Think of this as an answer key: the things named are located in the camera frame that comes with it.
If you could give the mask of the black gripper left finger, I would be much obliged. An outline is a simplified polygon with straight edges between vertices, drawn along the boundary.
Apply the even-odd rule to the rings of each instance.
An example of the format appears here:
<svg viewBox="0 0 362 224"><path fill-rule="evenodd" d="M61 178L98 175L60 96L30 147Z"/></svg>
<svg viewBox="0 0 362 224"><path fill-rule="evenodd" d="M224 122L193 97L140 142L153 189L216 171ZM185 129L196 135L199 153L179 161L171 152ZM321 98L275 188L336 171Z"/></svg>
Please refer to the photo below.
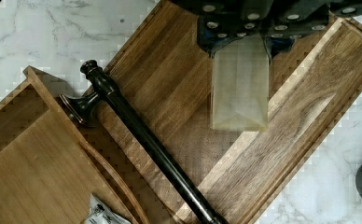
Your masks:
<svg viewBox="0 0 362 224"><path fill-rule="evenodd" d="M202 0L197 44L210 58L235 40L256 34L272 0Z"/></svg>

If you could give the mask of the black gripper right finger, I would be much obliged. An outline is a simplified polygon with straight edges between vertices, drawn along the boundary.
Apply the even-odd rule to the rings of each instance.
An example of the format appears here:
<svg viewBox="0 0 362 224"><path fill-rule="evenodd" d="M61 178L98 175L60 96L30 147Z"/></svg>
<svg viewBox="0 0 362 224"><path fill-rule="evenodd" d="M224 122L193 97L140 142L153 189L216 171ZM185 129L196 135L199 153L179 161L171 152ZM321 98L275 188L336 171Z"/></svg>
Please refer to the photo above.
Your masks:
<svg viewBox="0 0 362 224"><path fill-rule="evenodd" d="M275 0L262 32L269 58L289 52L297 39L323 31L329 16L362 15L362 0Z"/></svg>

